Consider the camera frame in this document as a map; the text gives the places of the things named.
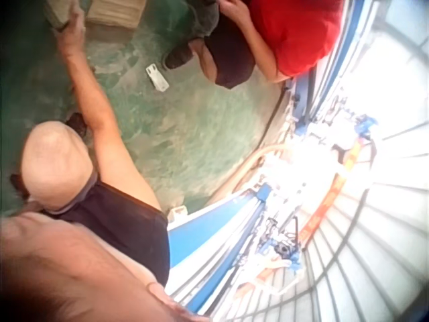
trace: green floor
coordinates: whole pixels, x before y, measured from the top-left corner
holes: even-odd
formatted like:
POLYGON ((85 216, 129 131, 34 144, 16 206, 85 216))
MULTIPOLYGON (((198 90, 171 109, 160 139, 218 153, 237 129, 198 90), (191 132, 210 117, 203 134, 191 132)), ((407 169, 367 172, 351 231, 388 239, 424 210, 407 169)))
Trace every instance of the green floor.
MULTIPOLYGON (((28 131, 76 109, 41 1, 28 1, 3 38, 1 63, 1 212, 20 200, 9 184, 28 131)), ((258 71, 233 91, 209 83, 198 61, 164 72, 165 93, 145 67, 186 38, 192 16, 180 0, 148 0, 140 27, 126 45, 87 44, 90 63, 108 94, 123 140, 162 207, 201 208, 256 147, 278 99, 278 87, 258 71)))

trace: red shirt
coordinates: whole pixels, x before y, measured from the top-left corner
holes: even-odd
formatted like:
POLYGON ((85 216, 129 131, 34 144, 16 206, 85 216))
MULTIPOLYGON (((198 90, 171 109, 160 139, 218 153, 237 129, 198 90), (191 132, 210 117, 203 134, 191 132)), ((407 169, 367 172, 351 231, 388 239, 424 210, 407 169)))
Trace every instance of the red shirt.
POLYGON ((256 29, 286 76, 313 67, 340 34, 341 0, 251 0, 249 7, 256 29))

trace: person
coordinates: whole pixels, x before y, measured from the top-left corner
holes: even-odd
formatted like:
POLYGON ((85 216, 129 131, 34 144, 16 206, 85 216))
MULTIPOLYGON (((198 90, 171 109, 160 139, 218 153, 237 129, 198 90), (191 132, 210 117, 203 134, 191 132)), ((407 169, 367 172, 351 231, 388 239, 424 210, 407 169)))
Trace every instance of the person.
POLYGON ((164 292, 168 222, 88 66, 84 30, 75 0, 56 38, 93 134, 97 170, 66 124, 47 121, 31 130, 21 177, 32 202, 2 220, 3 321, 208 321, 164 292))
POLYGON ((168 70, 198 56, 206 78, 227 89, 249 79, 255 65, 277 83, 313 67, 340 33, 343 0, 217 1, 217 27, 176 46, 164 58, 168 70))

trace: shoe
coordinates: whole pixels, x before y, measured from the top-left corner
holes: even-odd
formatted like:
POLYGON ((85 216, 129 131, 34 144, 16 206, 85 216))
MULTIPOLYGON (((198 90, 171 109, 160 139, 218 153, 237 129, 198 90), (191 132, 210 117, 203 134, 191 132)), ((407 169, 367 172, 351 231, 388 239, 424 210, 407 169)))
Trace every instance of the shoe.
POLYGON ((79 136, 83 139, 86 135, 86 125, 83 115, 81 113, 73 113, 72 116, 66 121, 66 125, 70 126, 79 136))
POLYGON ((165 69, 176 69, 189 62, 194 55, 189 48, 188 43, 181 44, 173 48, 173 50, 164 58, 162 65, 165 69))

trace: skin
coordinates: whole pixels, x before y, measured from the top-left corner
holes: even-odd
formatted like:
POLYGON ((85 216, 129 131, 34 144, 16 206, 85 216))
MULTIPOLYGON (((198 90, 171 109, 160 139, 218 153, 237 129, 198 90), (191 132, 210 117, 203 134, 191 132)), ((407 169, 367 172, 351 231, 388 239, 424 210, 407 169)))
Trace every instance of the skin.
POLYGON ((111 104, 86 61, 84 12, 78 3, 73 3, 70 22, 61 34, 56 34, 56 38, 61 57, 72 79, 79 108, 93 133, 101 180, 161 209, 155 193, 136 169, 121 139, 111 104))
POLYGON ((245 36, 256 65, 269 82, 278 83, 289 78, 277 67, 277 60, 271 48, 256 30, 250 16, 250 10, 241 0, 219 0, 221 13, 234 21, 245 36))
MULTIPOLYGON (((78 0, 74 0, 69 23, 62 33, 56 33, 56 39, 72 79, 79 108, 93 133, 101 180, 160 209, 154 192, 134 166, 121 140, 110 102, 88 66, 84 32, 84 13, 78 0)), ((38 125, 38 131, 52 126, 66 127, 56 122, 45 122, 38 125)), ((43 135, 42 138, 52 146, 58 137, 43 135)), ((88 157, 84 144, 78 141, 78 137, 76 140, 71 142, 78 148, 70 151, 88 157)), ((32 158, 24 163, 31 163, 32 158)), ((31 164, 22 167, 23 181, 28 182, 31 164)), ((60 194, 56 200, 49 199, 48 206, 52 210, 65 206, 79 192, 88 180, 92 165, 87 169, 82 178, 76 176, 76 184, 67 190, 66 195, 60 194)), ((46 208, 44 200, 36 201, 46 208)), ((2 275, 5 280, 15 281, 12 288, 18 286, 19 290, 25 289, 30 294, 46 294, 54 300, 66 300, 67 305, 61 310, 62 321, 168 322, 177 321, 174 317, 178 314, 185 318, 181 321, 209 321, 175 303, 143 266, 135 265, 131 258, 109 247, 85 227, 29 212, 29 209, 35 207, 29 205, 19 215, 2 220, 2 275)))
MULTIPOLYGON (((234 21, 243 33, 250 50, 255 57, 256 65, 262 71, 266 79, 271 83, 278 83, 289 77, 278 70, 277 60, 271 48, 267 45, 261 34, 256 30, 252 22, 249 8, 241 0, 218 0, 222 14, 234 21)), ((205 46, 204 40, 195 39, 188 43, 192 52, 198 56, 202 72, 210 81, 216 81, 217 67, 205 46)))

